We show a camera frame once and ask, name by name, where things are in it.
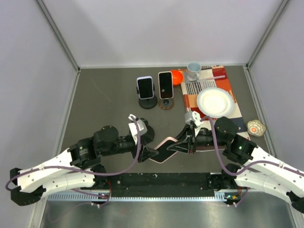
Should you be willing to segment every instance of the light blue mug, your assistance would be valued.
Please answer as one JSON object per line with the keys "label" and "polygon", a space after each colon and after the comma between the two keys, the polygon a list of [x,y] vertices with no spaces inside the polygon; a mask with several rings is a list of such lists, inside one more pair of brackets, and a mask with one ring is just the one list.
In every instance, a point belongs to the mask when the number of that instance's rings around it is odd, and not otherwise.
{"label": "light blue mug", "polygon": [[201,64],[198,62],[190,62],[187,65],[188,79],[190,81],[198,80],[200,78]]}

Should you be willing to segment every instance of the gray floor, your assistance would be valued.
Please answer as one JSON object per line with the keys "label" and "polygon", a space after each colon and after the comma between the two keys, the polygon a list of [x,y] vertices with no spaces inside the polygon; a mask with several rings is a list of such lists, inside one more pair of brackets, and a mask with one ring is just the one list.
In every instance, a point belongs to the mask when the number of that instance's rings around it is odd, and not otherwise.
{"label": "gray floor", "polygon": [[[151,147],[165,137],[176,136],[184,126],[185,108],[181,89],[174,88],[175,106],[168,111],[158,106],[144,110],[138,105],[135,79],[152,76],[171,68],[120,68],[82,70],[77,85],[62,149],[78,140],[90,137],[104,125],[113,125],[120,135],[128,134],[128,115],[148,119],[155,130]],[[235,97],[245,122],[257,119],[255,106],[242,66],[227,66]],[[252,140],[267,150],[264,138]],[[132,162],[131,154],[104,157],[107,172],[120,171]],[[217,172],[221,168],[213,151],[194,155],[177,154],[164,164],[145,161],[131,172]],[[78,202],[48,202],[50,217],[56,219]],[[66,214],[58,223],[43,218],[42,228],[293,228],[287,204],[263,193],[250,193],[238,208],[226,208],[223,203],[198,202],[138,202],[110,203],[102,209],[88,205]]]}

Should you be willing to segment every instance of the phone screen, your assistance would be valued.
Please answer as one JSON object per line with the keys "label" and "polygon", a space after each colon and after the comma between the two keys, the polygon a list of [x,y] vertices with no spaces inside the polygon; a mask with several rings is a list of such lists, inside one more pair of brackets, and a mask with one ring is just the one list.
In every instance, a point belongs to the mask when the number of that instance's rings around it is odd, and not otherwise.
{"label": "phone screen", "polygon": [[161,99],[168,99],[173,97],[173,87],[172,87],[172,73],[165,72],[159,74],[160,82],[160,96]]}
{"label": "phone screen", "polygon": [[175,153],[177,153],[176,151],[167,150],[167,147],[173,143],[175,143],[175,141],[173,141],[173,140],[166,141],[163,145],[161,145],[158,149],[156,149],[159,152],[159,154],[151,157],[150,159],[157,163],[163,163],[164,161],[168,160]]}
{"label": "phone screen", "polygon": [[137,81],[139,97],[141,99],[147,99],[153,97],[153,86],[151,78],[139,79]]}

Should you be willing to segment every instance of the placemat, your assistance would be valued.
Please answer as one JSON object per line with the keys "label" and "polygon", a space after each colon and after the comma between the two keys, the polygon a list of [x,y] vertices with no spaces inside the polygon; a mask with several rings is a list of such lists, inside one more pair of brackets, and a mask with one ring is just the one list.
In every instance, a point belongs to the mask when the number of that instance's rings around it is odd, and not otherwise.
{"label": "placemat", "polygon": [[[196,111],[200,114],[201,118],[203,118],[205,114],[203,114],[199,110],[196,102],[197,96],[200,93],[200,91],[210,87],[217,87],[224,89],[232,96],[235,104],[232,113],[229,116],[227,116],[227,118],[231,119],[238,126],[239,135],[250,139],[249,134],[247,132],[247,126],[243,120],[237,100],[233,94],[224,66],[203,66],[199,73],[199,79],[211,78],[216,76],[225,76],[223,78],[217,78],[205,82],[198,82],[198,81],[190,82],[187,77],[187,70],[185,69],[179,71],[181,71],[184,75],[184,80],[180,86],[181,86],[181,91],[183,94],[184,103],[187,112],[190,110]],[[211,125],[209,121],[204,121],[202,126],[211,129]]]}

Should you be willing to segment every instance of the smartphone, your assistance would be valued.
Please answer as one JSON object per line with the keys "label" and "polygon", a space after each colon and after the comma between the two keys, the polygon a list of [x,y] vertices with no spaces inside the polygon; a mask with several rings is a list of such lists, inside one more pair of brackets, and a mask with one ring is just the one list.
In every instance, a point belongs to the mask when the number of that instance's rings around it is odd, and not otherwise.
{"label": "smartphone", "polygon": [[159,72],[160,99],[173,98],[173,76],[171,71]]}
{"label": "smartphone", "polygon": [[153,80],[151,76],[137,78],[137,92],[140,99],[150,99],[154,97]]}
{"label": "smartphone", "polygon": [[177,151],[167,150],[167,147],[175,142],[177,142],[177,139],[174,139],[172,137],[165,138],[164,141],[162,141],[158,146],[156,146],[156,148],[154,148],[155,150],[158,150],[159,154],[149,159],[159,164],[164,163],[165,161],[167,161],[169,158],[171,158],[173,155],[177,153]]}

